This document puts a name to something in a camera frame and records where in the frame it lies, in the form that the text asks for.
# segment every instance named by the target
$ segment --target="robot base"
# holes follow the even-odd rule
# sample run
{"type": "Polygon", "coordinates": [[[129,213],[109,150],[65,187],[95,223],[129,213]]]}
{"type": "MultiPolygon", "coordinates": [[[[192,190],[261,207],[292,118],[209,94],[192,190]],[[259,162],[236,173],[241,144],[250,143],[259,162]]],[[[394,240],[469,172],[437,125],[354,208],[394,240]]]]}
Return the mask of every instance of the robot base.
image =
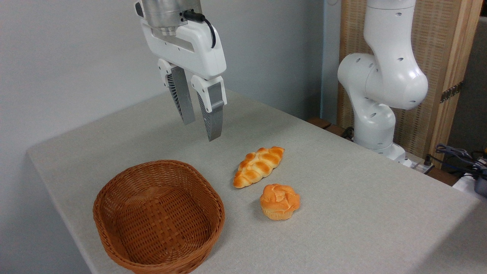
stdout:
{"type": "Polygon", "coordinates": [[[372,151],[384,155],[385,157],[401,163],[407,167],[411,167],[412,162],[407,159],[406,152],[402,147],[397,144],[392,143],[390,146],[383,149],[371,149],[372,151]]]}

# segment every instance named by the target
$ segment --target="cable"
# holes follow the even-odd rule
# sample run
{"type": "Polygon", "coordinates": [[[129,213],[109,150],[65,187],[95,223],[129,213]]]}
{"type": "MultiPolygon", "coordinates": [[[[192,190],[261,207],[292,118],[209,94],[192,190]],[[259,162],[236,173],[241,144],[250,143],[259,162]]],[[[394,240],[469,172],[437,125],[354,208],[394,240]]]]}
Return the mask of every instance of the cable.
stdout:
{"type": "Polygon", "coordinates": [[[210,21],[208,21],[208,19],[206,19],[206,17],[203,14],[196,13],[192,10],[185,11],[183,13],[183,16],[184,16],[184,18],[186,18],[186,20],[190,20],[190,21],[194,21],[194,22],[198,22],[198,23],[205,22],[208,25],[208,27],[210,28],[210,32],[211,32],[211,48],[214,48],[216,45],[216,35],[215,35],[215,30],[213,29],[213,26],[211,26],[210,21]]]}
{"type": "Polygon", "coordinates": [[[210,21],[208,21],[208,19],[206,18],[203,18],[203,21],[205,21],[205,23],[208,25],[208,27],[210,28],[210,31],[211,31],[211,39],[213,41],[213,43],[211,44],[211,48],[214,48],[215,47],[215,44],[216,44],[216,35],[215,35],[215,30],[213,29],[213,27],[211,26],[211,23],[210,21]]]}
{"type": "Polygon", "coordinates": [[[440,162],[440,163],[442,163],[442,164],[444,164],[444,165],[446,165],[446,166],[448,166],[450,168],[454,168],[456,170],[460,170],[460,171],[465,172],[465,173],[470,173],[470,174],[477,175],[477,176],[481,176],[481,177],[484,177],[485,176],[485,174],[483,172],[478,172],[476,170],[471,170],[471,169],[468,169],[468,168],[463,168],[463,167],[457,167],[457,166],[450,165],[450,164],[448,164],[448,163],[446,163],[446,162],[444,162],[444,161],[442,161],[442,160],[434,157],[431,154],[427,154],[427,157],[430,157],[431,159],[433,159],[433,160],[435,160],[437,162],[440,162]]]}
{"type": "Polygon", "coordinates": [[[447,146],[447,145],[442,144],[442,143],[437,144],[435,148],[436,148],[436,153],[451,155],[451,156],[456,157],[457,159],[459,159],[460,161],[462,161],[466,164],[471,164],[471,165],[475,164],[475,162],[470,161],[470,160],[473,160],[472,156],[470,156],[468,154],[468,152],[464,149],[457,149],[457,148],[447,146]]]}

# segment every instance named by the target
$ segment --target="braided bread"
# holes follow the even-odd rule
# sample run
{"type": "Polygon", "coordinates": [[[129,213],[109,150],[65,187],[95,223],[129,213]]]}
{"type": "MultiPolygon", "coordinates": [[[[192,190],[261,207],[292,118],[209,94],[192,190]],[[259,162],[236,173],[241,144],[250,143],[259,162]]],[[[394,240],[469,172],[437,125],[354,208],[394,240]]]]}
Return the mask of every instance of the braided bread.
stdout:
{"type": "Polygon", "coordinates": [[[259,148],[245,156],[239,165],[239,170],[233,178],[233,186],[242,188],[257,183],[271,174],[282,159],[284,149],[281,147],[259,148]]]}

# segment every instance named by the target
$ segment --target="black cable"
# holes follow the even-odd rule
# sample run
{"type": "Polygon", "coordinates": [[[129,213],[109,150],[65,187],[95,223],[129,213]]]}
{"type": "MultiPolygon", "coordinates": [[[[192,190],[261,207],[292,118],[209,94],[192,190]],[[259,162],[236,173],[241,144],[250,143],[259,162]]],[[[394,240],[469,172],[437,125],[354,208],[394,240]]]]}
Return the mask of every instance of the black cable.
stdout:
{"type": "Polygon", "coordinates": [[[205,21],[205,23],[208,25],[208,27],[210,28],[210,31],[211,31],[211,39],[213,41],[213,43],[211,44],[211,48],[214,48],[215,47],[215,44],[216,44],[216,35],[215,35],[215,30],[213,29],[213,27],[211,26],[211,23],[210,21],[208,21],[208,19],[206,18],[203,18],[203,21],[205,21]]]}
{"type": "Polygon", "coordinates": [[[427,154],[427,156],[430,157],[431,159],[437,161],[437,162],[440,162],[440,163],[442,163],[442,164],[444,164],[444,165],[446,165],[448,167],[454,168],[456,170],[460,170],[460,171],[463,171],[465,173],[470,173],[470,174],[477,175],[477,176],[481,176],[481,177],[484,177],[485,176],[485,174],[482,173],[482,172],[477,172],[475,170],[471,170],[471,169],[468,169],[468,168],[463,168],[463,167],[457,167],[457,166],[450,165],[450,164],[448,164],[448,163],[446,163],[446,162],[444,162],[444,161],[442,161],[442,160],[434,157],[431,154],[427,154]]]}
{"type": "Polygon", "coordinates": [[[196,13],[192,10],[185,11],[183,13],[183,16],[184,16],[184,18],[186,18],[186,20],[191,20],[191,21],[195,21],[195,22],[199,22],[199,23],[205,22],[208,25],[208,27],[210,28],[210,32],[211,32],[211,42],[212,42],[211,48],[214,48],[216,45],[216,35],[215,35],[215,30],[211,26],[210,21],[208,21],[208,19],[206,19],[206,17],[203,14],[196,13]]]}

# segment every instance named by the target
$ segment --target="white wall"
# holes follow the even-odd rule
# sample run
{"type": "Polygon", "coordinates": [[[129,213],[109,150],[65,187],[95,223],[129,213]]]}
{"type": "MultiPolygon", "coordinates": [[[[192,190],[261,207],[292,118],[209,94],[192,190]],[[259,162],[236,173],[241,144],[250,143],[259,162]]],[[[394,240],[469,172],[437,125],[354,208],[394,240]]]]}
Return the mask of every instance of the white wall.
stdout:
{"type": "MultiPolygon", "coordinates": [[[[203,0],[229,89],[318,114],[321,1],[203,0]]],[[[3,1],[0,9],[0,273],[87,273],[25,152],[160,94],[132,0],[3,1]]]]}
{"type": "Polygon", "coordinates": [[[320,116],[337,123],[341,0],[326,0],[323,12],[323,70],[320,116]]]}

